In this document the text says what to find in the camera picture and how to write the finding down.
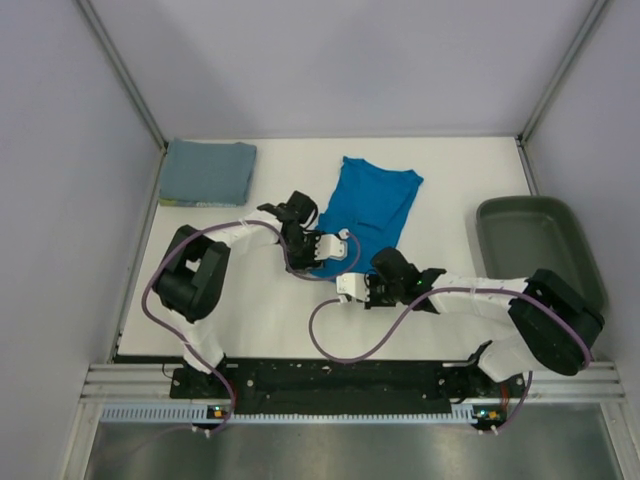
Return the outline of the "bright blue t shirt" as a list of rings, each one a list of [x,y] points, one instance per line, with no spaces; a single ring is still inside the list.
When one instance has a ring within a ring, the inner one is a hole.
[[[423,178],[413,170],[385,170],[364,159],[345,156],[337,186],[317,228],[325,233],[348,229],[348,255],[342,261],[326,260],[312,271],[329,278],[347,270],[366,273],[372,258],[386,247],[395,247]]]

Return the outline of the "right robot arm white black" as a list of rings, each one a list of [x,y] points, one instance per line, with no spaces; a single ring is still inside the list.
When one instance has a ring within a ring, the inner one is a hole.
[[[397,249],[385,248],[373,257],[364,288],[367,308],[402,304],[508,327],[507,338],[487,340],[471,356],[466,380],[481,396],[529,371],[578,374],[592,362],[591,348],[604,327],[602,315],[549,269],[511,280],[463,277],[441,268],[420,270]]]

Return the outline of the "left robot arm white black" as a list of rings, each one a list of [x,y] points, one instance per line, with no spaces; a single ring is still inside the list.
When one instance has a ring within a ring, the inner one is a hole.
[[[222,297],[230,260],[279,245],[287,272],[309,273],[323,265],[316,258],[322,233],[310,228],[317,215],[316,203],[295,191],[284,203],[262,204],[249,215],[209,227],[203,234],[191,225],[174,234],[151,289],[174,313],[168,329],[183,343],[184,359],[195,368],[192,384],[203,395],[216,396],[226,387],[227,374],[217,366],[224,351],[207,317]]]

